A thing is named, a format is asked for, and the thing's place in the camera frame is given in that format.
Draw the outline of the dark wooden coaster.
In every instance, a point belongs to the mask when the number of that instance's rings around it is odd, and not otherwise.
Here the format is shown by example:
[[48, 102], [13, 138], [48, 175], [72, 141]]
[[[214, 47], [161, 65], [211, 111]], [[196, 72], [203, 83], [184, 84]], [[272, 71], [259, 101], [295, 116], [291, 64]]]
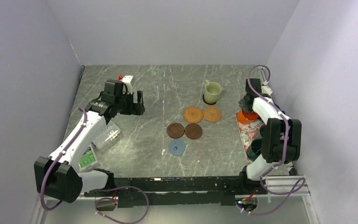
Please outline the dark wooden coaster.
[[185, 135], [190, 139], [198, 139], [202, 133], [201, 126], [196, 123], [190, 123], [185, 127]]
[[169, 137], [177, 139], [184, 135], [185, 128], [182, 124], [174, 122], [167, 127], [166, 131]]

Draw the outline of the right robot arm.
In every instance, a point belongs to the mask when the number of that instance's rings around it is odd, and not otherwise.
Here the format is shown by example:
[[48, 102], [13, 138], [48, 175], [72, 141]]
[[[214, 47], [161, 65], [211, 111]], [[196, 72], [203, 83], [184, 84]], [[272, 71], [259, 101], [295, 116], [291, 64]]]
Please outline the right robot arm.
[[239, 190], [249, 194], [256, 188], [256, 180], [264, 178], [283, 164], [298, 160], [302, 123], [281, 111], [272, 98], [262, 92], [261, 81], [257, 78], [247, 79], [246, 94], [238, 105], [238, 117], [249, 121], [260, 119], [263, 122], [261, 138], [256, 142], [261, 153], [246, 167], [247, 176], [238, 181]]

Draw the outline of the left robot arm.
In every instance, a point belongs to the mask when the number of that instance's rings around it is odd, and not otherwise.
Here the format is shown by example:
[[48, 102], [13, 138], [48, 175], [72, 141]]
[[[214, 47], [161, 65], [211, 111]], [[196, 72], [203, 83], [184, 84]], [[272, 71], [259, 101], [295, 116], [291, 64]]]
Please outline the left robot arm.
[[34, 174], [42, 201], [44, 196], [49, 196], [72, 203], [81, 193], [92, 190], [98, 190], [103, 196], [114, 192], [116, 184], [112, 172], [96, 169], [81, 173], [79, 162], [92, 141], [116, 115], [143, 115], [143, 93], [133, 85], [133, 76], [107, 80], [99, 96], [79, 108], [83, 114], [67, 139], [48, 157], [36, 159]]

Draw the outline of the cream green mug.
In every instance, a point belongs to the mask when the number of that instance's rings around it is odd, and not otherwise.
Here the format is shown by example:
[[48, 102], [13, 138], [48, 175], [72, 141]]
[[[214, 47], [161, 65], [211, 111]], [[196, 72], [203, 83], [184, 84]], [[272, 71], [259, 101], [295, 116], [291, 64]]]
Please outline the cream green mug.
[[217, 82], [210, 82], [209, 80], [205, 80], [205, 100], [208, 102], [217, 102], [220, 99], [220, 94], [222, 92], [222, 87]]

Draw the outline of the blue round coaster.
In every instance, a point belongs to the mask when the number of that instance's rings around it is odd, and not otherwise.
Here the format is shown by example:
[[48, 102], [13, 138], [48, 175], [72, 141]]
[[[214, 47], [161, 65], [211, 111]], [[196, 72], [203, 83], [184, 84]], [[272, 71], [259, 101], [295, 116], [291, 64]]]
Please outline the blue round coaster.
[[169, 145], [168, 150], [175, 156], [181, 156], [186, 149], [186, 144], [182, 139], [173, 139]]

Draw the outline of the orange glossy mug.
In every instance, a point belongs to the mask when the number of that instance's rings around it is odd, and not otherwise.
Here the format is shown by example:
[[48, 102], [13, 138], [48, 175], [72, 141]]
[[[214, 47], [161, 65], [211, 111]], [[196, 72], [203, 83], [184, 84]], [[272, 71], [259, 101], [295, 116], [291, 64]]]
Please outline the orange glossy mug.
[[241, 109], [237, 112], [236, 118], [239, 123], [246, 125], [257, 120], [259, 115], [255, 112], [247, 113]]

